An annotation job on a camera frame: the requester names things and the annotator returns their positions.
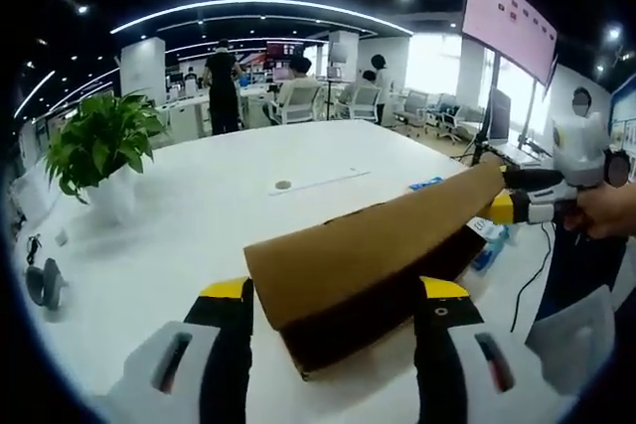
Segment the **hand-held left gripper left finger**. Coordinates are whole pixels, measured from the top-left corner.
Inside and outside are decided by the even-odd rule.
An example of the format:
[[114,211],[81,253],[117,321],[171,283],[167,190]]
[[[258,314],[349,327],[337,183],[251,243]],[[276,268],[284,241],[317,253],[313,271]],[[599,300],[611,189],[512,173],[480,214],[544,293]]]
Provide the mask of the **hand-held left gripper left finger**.
[[252,330],[250,278],[207,286],[183,321],[163,325],[127,357],[106,394],[106,419],[244,423]]

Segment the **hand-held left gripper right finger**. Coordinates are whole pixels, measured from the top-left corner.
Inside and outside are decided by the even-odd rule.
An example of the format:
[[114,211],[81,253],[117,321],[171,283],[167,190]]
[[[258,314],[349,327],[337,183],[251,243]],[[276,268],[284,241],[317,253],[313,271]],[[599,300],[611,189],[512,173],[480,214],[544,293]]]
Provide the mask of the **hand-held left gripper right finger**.
[[422,276],[414,310],[420,423],[557,423],[574,398],[544,379],[541,361],[489,326],[468,291]]

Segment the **person's right hand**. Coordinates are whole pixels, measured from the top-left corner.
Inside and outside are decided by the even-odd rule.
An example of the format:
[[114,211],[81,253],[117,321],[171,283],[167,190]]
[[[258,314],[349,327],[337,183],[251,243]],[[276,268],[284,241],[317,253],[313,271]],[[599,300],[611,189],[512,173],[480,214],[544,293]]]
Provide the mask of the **person's right hand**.
[[591,238],[635,235],[635,185],[604,184],[578,193],[576,209],[564,217],[568,230],[584,229]]

